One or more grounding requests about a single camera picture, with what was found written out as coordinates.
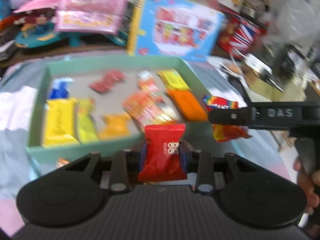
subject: black handle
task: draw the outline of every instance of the black handle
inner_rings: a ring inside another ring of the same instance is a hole
[[[196,190],[203,195],[210,195],[214,192],[214,189],[215,180],[212,156],[209,152],[200,152],[196,180]]]
[[[123,194],[129,191],[129,177],[126,152],[120,151],[113,155],[109,190],[113,194]]]

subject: red candy wrapper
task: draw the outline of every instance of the red candy wrapper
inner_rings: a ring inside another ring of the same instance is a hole
[[[148,151],[138,181],[169,181],[187,179],[179,159],[179,141],[185,124],[147,125]]]
[[[229,101],[224,98],[214,97],[214,96],[203,96],[202,98],[205,107],[208,111],[213,108],[221,109],[238,109],[238,102]],[[248,134],[248,128],[246,126],[237,125],[221,125],[213,124],[213,137],[217,142],[226,142],[229,140],[234,140],[238,138],[251,138],[252,136]]]

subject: red candy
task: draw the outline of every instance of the red candy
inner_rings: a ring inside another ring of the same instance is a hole
[[[89,88],[99,93],[105,93],[113,87],[114,83],[125,79],[126,76],[121,71],[110,70],[104,74],[102,80],[89,84]]]
[[[187,179],[179,159],[179,141],[185,124],[147,125],[148,151],[139,181],[169,181]]]

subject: candy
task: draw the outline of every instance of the candy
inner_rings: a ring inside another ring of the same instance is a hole
[[[52,90],[48,99],[68,98],[68,86],[73,83],[72,78],[56,78],[53,81]]]
[[[188,121],[207,121],[208,116],[189,90],[167,90],[182,115]]]
[[[190,90],[188,85],[175,69],[161,70],[157,73],[161,77],[167,89]]]
[[[202,101],[205,104],[205,107],[208,111],[212,108],[221,108],[221,109],[237,109],[239,108],[238,102],[229,101],[224,98],[214,97],[211,95],[205,95],[202,97]]]
[[[48,100],[43,146],[78,144],[74,129],[76,99]]]
[[[128,114],[104,115],[102,119],[106,123],[106,127],[99,132],[101,140],[130,135],[128,129],[130,116]]]
[[[138,74],[138,87],[142,91],[155,93],[159,91],[159,88],[156,85],[155,79],[149,71],[141,71]]]
[[[184,124],[146,126],[148,150],[139,181],[187,179],[179,157],[179,141],[185,129]]]
[[[77,109],[77,134],[79,141],[82,143],[99,141],[95,131],[95,126],[90,116],[93,107],[93,99],[79,100]]]
[[[125,79],[126,76],[121,71],[110,70],[103,75],[102,80],[98,80],[89,84],[89,88],[99,93],[105,93],[111,90],[114,83],[122,82]]]
[[[139,128],[144,132],[148,124],[173,124],[176,120],[166,114],[156,105],[159,98],[154,98],[150,93],[138,91],[129,96],[122,107],[138,123]]]
[[[237,109],[238,102],[229,101],[224,98],[215,97],[211,95],[205,95],[202,97],[205,107],[208,111],[213,108],[221,109]],[[251,138],[252,136],[248,134],[248,128],[245,126],[236,125],[221,125],[213,124],[213,137],[217,142],[226,142],[229,140],[234,140],[238,138]]]

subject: rainbow candy wrapper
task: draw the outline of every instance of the rainbow candy wrapper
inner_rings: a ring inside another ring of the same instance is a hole
[[[229,101],[221,97],[205,95],[202,97],[205,107],[208,111],[214,108],[221,109],[238,109],[239,105],[236,101]],[[251,138],[248,134],[246,126],[213,124],[213,137],[217,142],[226,142],[238,138]]]

